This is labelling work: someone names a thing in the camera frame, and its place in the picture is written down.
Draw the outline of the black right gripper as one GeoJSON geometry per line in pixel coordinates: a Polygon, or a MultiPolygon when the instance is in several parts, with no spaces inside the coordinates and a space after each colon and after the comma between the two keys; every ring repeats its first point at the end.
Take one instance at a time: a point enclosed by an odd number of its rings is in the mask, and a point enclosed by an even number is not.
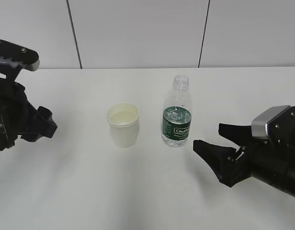
{"type": "Polygon", "coordinates": [[[193,151],[223,184],[255,177],[273,187],[295,187],[295,106],[271,122],[269,139],[254,138],[251,126],[219,123],[218,133],[239,150],[194,140],[193,151]]]}

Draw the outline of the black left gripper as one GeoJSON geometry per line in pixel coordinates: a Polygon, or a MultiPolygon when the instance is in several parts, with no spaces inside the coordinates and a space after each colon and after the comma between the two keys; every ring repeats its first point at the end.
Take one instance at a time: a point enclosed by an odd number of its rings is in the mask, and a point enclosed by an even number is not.
{"type": "Polygon", "coordinates": [[[0,64],[0,151],[13,147],[18,136],[36,142],[52,138],[57,130],[52,112],[43,106],[35,109],[27,100],[25,87],[15,81],[23,69],[36,71],[21,64],[0,64]]]}

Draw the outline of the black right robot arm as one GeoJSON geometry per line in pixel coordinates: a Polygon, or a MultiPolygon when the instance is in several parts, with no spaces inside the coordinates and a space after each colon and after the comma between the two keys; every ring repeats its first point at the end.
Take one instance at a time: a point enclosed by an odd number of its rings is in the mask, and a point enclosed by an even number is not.
{"type": "Polygon", "coordinates": [[[295,197],[295,106],[274,106],[249,126],[220,123],[220,136],[239,149],[193,141],[193,150],[219,182],[233,187],[254,177],[295,197]]]}

